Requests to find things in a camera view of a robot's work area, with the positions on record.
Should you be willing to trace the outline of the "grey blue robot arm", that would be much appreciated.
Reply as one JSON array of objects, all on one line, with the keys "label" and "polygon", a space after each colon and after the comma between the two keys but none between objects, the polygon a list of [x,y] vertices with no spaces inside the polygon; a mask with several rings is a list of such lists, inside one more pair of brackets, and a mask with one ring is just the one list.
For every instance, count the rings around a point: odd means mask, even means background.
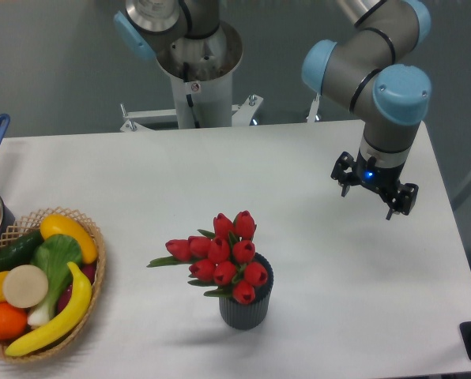
[{"label": "grey blue robot arm", "polygon": [[[343,44],[324,39],[303,60],[301,77],[364,121],[357,156],[343,153],[332,178],[347,193],[362,186],[390,214],[407,215],[418,187],[402,183],[417,130],[428,112],[428,75],[401,59],[428,35],[431,17],[419,1],[342,1],[356,34]],[[233,126],[232,74],[243,46],[220,18],[217,1],[127,1],[114,17],[122,41],[169,76],[182,129]]]}]

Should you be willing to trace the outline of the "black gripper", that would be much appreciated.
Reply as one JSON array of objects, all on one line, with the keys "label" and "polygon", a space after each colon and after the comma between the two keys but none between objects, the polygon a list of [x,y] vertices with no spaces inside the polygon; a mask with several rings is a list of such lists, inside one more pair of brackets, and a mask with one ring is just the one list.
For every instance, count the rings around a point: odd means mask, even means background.
[{"label": "black gripper", "polygon": [[362,186],[382,195],[389,207],[386,220],[390,220],[393,214],[407,216],[416,203],[419,186],[414,183],[400,183],[403,167],[404,164],[391,168],[369,167],[361,152],[358,152],[356,161],[349,153],[342,152],[330,177],[341,187],[343,197],[352,186]]}]

